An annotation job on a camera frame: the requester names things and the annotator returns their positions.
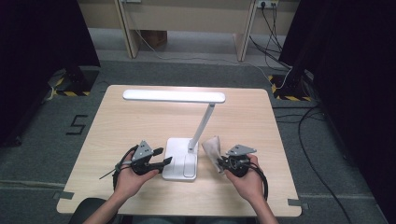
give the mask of white desk lamp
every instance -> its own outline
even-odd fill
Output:
[[[122,95],[128,101],[203,103],[207,110],[193,138],[169,138],[165,158],[172,157],[170,164],[163,168],[163,178],[177,181],[193,181],[197,174],[198,140],[209,121],[215,104],[225,102],[222,92],[206,91],[148,91],[127,90]]]

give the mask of power outlet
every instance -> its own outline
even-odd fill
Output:
[[[259,0],[257,1],[257,7],[261,8],[262,7],[262,2],[265,3],[265,7],[264,8],[277,8],[277,4],[279,4],[278,0],[267,0],[267,1],[262,1]]]

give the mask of table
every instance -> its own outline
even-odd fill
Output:
[[[256,0],[145,0],[128,4],[115,0],[115,3],[133,58],[141,42],[135,30],[159,30],[233,34],[237,60],[244,61],[257,8]]]
[[[297,217],[300,206],[268,94],[259,89],[110,86],[97,111],[73,171],[64,188],[71,200],[60,199],[60,213],[73,213],[88,197],[107,199],[113,192],[112,176],[99,180],[132,146],[146,140],[152,148],[165,147],[169,137],[192,137],[206,104],[124,101],[128,89],[169,91],[221,91],[226,102],[215,110],[200,144],[218,135],[221,155],[240,144],[257,149],[255,155],[267,176],[270,204],[277,217]],[[164,159],[164,153],[151,162]],[[193,182],[173,182],[155,176],[119,211],[129,215],[254,217],[225,175],[219,175],[200,146],[198,172]]]

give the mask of person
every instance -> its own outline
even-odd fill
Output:
[[[132,155],[133,152],[128,154],[125,160],[130,160]],[[251,154],[247,154],[247,156],[250,158],[251,162],[259,166],[256,156]],[[115,214],[117,214],[118,210],[129,198],[136,195],[147,181],[159,173],[158,170],[153,170],[145,175],[137,175],[132,169],[122,169],[123,167],[126,167],[126,165],[121,167],[117,185],[113,194],[97,210],[95,210],[84,223],[107,223],[115,216]],[[237,177],[228,170],[225,170],[224,173],[233,183],[239,195],[250,203],[261,224],[277,223],[276,217],[271,211],[270,206],[263,198],[262,180],[255,171],[249,169],[247,174],[242,177]]]

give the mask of forearm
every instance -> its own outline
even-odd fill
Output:
[[[113,193],[108,200],[102,204],[87,220],[85,224],[89,223],[107,223],[114,215],[117,214],[118,210],[126,202],[125,197]]]
[[[273,212],[271,211],[270,206],[264,200],[264,198],[256,198],[251,200],[250,205],[256,212],[257,218],[260,224],[276,224],[278,223],[276,217],[274,216]]]

